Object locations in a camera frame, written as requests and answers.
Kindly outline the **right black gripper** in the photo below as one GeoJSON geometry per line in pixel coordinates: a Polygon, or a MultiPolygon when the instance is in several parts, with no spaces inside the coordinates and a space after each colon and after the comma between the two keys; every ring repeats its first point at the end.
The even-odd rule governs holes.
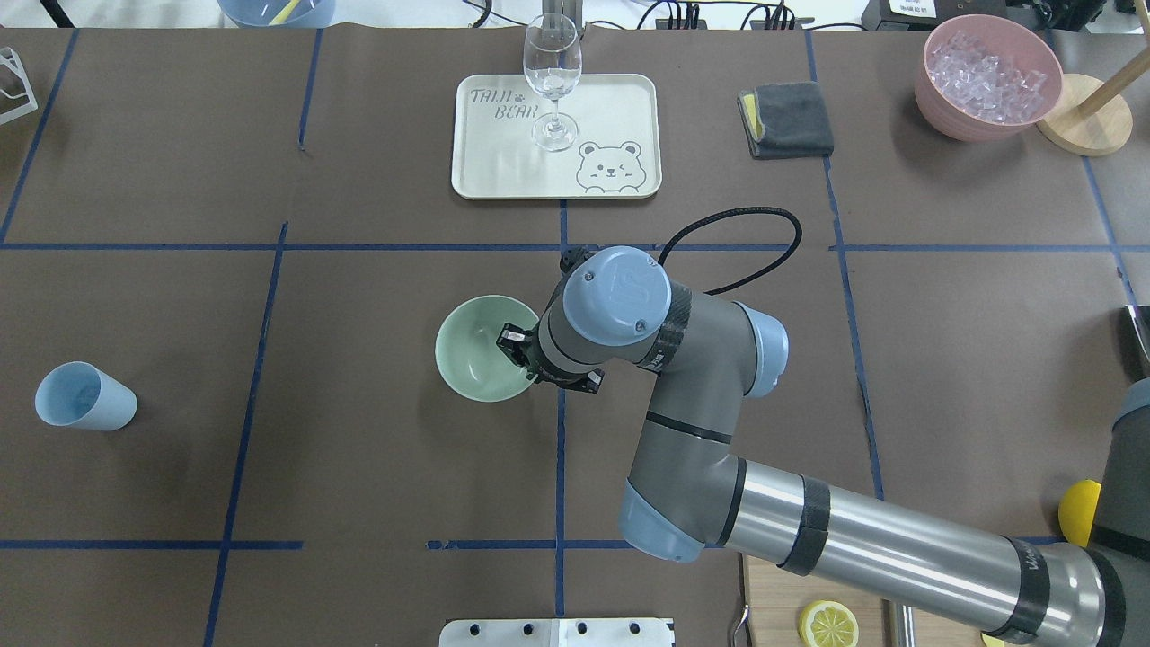
{"type": "Polygon", "coordinates": [[[497,347],[519,368],[526,368],[535,384],[554,384],[559,388],[596,394],[604,371],[599,365],[578,363],[559,349],[550,328],[518,328],[505,323],[497,347]]]}

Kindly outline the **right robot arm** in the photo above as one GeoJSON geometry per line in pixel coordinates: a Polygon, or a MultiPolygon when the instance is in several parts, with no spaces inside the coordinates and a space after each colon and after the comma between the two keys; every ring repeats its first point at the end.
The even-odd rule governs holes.
{"type": "Polygon", "coordinates": [[[672,282],[630,246],[564,254],[535,326],[497,345],[535,382],[595,393],[623,359],[656,373],[619,525],[632,547],[692,562],[707,545],[920,607],[1009,644],[1147,646],[1147,380],[1124,396],[1084,547],[1038,547],[747,462],[739,406],[784,372],[779,319],[672,282]]]}

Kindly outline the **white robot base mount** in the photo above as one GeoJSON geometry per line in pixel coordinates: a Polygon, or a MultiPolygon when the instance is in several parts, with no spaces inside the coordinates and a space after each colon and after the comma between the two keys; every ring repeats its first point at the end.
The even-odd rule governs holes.
{"type": "Polygon", "coordinates": [[[457,619],[439,646],[675,646],[674,622],[657,617],[457,619]]]}

